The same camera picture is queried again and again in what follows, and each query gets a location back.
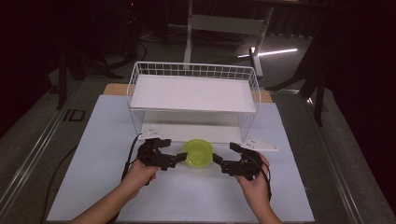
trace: human hand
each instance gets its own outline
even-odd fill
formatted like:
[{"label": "human hand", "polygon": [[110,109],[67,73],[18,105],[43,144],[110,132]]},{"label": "human hand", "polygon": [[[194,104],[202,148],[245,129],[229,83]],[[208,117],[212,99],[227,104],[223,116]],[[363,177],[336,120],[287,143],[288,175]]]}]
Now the human hand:
[{"label": "human hand", "polygon": [[128,174],[120,183],[120,187],[125,190],[129,200],[134,198],[148,181],[157,178],[155,173],[159,169],[160,167],[146,166],[140,160],[132,163]]},{"label": "human hand", "polygon": [[[262,158],[262,161],[266,164],[262,165],[262,169],[265,174],[268,175],[268,167],[270,166],[270,163],[261,153],[259,153],[259,155]],[[260,223],[281,223],[272,210],[269,202],[269,189],[267,180],[265,179],[266,176],[259,172],[259,174],[251,181],[246,180],[240,175],[236,175],[235,178],[244,192],[247,204]]]},{"label": "human hand", "polygon": [[[262,169],[264,170],[265,174],[268,175],[268,167],[270,163],[261,153],[259,153],[259,155],[262,161],[266,164],[262,165]],[[262,173],[259,173],[251,181],[246,180],[240,175],[236,175],[235,178],[244,192],[247,203],[252,209],[253,207],[262,207],[269,204],[268,186],[266,180],[264,179],[266,176],[263,176]]]}]

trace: wire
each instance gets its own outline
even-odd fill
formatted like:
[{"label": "wire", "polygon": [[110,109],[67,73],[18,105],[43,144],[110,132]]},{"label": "wire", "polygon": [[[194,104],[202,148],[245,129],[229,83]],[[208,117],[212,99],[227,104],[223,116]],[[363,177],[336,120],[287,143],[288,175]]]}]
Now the wire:
[{"label": "wire", "polygon": [[56,176],[56,174],[58,173],[59,168],[61,168],[61,166],[62,166],[62,164],[64,163],[64,161],[65,161],[74,151],[76,151],[77,147],[78,147],[78,146],[73,147],[73,148],[64,156],[64,158],[61,160],[61,162],[59,162],[58,166],[55,168],[55,171],[54,171],[53,174],[52,174],[52,177],[51,177],[51,179],[50,179],[50,181],[49,181],[49,186],[48,186],[48,188],[47,188],[47,194],[46,194],[46,199],[45,199],[44,208],[43,208],[43,213],[42,213],[42,215],[41,215],[40,223],[44,223],[44,219],[45,219],[46,214],[47,214],[47,206],[48,206],[48,203],[49,203],[50,190],[51,190],[51,188],[52,188],[53,180],[55,179],[55,176]]},{"label": "wire", "polygon": [[116,62],[116,63],[111,63],[111,64],[102,64],[103,67],[105,68],[109,68],[109,69],[114,69],[114,68],[119,68],[121,66],[127,65],[127,64],[131,64],[133,61],[134,55],[133,54],[129,54],[126,53],[124,55],[124,59]]},{"label": "wire", "polygon": [[[183,28],[183,29],[180,29],[179,31],[175,31],[172,34],[169,34],[167,37],[170,37],[170,36],[173,36],[173,35],[178,35],[178,34],[183,33],[185,31],[187,31],[187,28]],[[140,36],[139,39],[145,40],[145,41],[149,41],[149,42],[158,42],[158,41],[162,40],[158,36],[156,36],[156,38],[150,39],[150,38],[148,38],[150,35],[155,35],[155,33],[154,32],[150,32],[150,33],[148,33],[146,35]]]},{"label": "wire", "polygon": [[131,149],[129,150],[129,155],[128,155],[128,161],[127,161],[128,163],[131,162],[132,153],[134,151],[134,145],[136,144],[137,139],[139,138],[140,134],[138,134],[137,137],[135,137],[134,141],[132,142]]},{"label": "wire", "polygon": [[143,54],[143,56],[142,56],[141,58],[136,54],[136,59],[137,59],[138,61],[144,61],[145,58],[146,58],[146,55],[147,55],[147,53],[148,53],[148,49],[146,48],[146,46],[144,46],[144,45],[143,45],[142,43],[140,43],[140,42],[137,42],[137,44],[140,45],[140,46],[143,48],[144,54]]},{"label": "wire", "polygon": [[141,156],[134,158],[134,160],[129,162],[129,164],[132,165],[132,163],[134,163],[135,161],[139,160],[140,158],[141,158]]}]

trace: yellow bowl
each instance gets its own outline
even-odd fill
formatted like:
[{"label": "yellow bowl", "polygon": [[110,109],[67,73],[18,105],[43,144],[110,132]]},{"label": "yellow bowl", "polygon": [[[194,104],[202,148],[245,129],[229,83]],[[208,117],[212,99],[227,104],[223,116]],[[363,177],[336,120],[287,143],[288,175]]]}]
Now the yellow bowl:
[{"label": "yellow bowl", "polygon": [[213,147],[203,139],[192,139],[183,146],[186,163],[192,167],[205,167],[213,161]]}]

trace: table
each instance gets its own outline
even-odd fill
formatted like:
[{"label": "table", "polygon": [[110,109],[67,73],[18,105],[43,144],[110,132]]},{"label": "table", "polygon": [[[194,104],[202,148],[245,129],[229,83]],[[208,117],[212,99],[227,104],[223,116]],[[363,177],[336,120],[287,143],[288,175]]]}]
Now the table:
[{"label": "table", "polygon": [[[122,96],[125,85],[109,85],[92,112],[78,150],[49,212],[48,221],[67,221],[88,208],[120,182],[124,161],[135,136],[129,110]],[[272,206],[283,221],[313,221],[304,185],[298,174],[276,105],[262,103],[251,131],[280,148],[265,155],[272,162]],[[182,146],[172,143],[166,153]],[[227,146],[215,145],[226,160],[238,160]],[[120,212],[119,221],[132,222],[255,222],[239,185],[212,163],[202,170],[178,164],[159,172]]]}]

